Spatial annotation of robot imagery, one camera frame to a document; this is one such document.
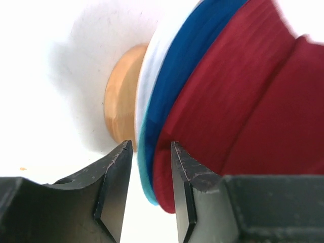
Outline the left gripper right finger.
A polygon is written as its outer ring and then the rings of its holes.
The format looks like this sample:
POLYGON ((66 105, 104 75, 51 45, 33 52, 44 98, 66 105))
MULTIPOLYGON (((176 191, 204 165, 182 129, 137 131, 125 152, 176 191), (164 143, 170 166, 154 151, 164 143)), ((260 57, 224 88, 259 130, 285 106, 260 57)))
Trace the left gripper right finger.
POLYGON ((238 242, 239 229, 225 181, 178 143, 171 144, 179 242, 238 242))

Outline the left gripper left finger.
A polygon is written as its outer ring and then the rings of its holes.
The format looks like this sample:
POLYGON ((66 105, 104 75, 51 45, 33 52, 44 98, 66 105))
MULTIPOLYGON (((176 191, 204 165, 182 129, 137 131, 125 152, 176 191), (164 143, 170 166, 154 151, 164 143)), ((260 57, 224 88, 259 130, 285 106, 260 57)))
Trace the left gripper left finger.
POLYGON ((133 147, 123 141, 109 154, 54 184, 46 184, 54 195, 54 204, 63 210, 68 227, 80 226, 73 239, 88 239, 93 234, 87 224, 105 234, 108 242, 119 242, 122 232, 133 147))

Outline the teal bucket hat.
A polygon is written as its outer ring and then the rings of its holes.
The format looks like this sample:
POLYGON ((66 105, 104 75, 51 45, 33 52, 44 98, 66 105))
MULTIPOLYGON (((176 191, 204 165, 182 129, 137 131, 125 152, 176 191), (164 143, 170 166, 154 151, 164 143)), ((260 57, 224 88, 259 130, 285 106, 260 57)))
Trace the teal bucket hat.
POLYGON ((144 192, 145 197, 147 200, 154 206, 158 205, 158 202, 156 200, 155 194, 153 192, 150 180, 149 180, 149 174, 147 171, 147 165, 145 160, 145 148, 144 148, 144 132, 142 131, 142 120, 136 119, 135 120, 135 128, 136 128, 136 138, 137 138, 137 164, 138 164, 138 170, 140 175, 140 181, 142 190, 144 192))

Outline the dark red hat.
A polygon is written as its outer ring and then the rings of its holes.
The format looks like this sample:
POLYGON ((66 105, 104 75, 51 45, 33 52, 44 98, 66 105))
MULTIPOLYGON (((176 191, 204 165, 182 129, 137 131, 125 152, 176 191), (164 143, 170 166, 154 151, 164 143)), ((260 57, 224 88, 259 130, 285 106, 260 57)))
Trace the dark red hat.
POLYGON ((294 37, 273 1, 248 1, 175 102, 154 153, 159 205, 175 212, 171 143, 219 175, 323 173, 323 45, 294 37))

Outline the white bucket hat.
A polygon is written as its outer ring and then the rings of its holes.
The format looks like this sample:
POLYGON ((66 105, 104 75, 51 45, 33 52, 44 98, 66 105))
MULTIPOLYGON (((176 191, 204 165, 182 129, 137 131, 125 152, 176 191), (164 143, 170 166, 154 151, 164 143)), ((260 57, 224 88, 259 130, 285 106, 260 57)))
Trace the white bucket hat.
POLYGON ((199 5, 199 1, 175 1, 164 18, 159 21, 149 42, 140 69, 136 92, 134 124, 137 143, 147 105, 168 49, 183 23, 197 5, 199 5))

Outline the blue hat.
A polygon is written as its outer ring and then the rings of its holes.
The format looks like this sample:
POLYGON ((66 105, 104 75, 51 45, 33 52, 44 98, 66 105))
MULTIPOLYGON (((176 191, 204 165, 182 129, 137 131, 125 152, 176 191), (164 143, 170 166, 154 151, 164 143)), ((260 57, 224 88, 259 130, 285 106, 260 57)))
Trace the blue hat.
POLYGON ((245 1, 203 1, 172 41, 143 121, 145 160, 151 186, 154 150, 177 97, 210 45, 244 4, 245 1))

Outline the wooden hat stand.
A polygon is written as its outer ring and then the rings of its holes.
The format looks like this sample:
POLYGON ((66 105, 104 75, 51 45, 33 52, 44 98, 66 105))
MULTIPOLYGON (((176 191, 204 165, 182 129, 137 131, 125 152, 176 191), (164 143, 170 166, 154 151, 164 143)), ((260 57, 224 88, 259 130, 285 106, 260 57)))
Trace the wooden hat stand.
POLYGON ((115 142, 135 139, 135 101, 137 83, 148 44, 138 44, 125 52, 113 68, 104 97, 105 123, 115 142))

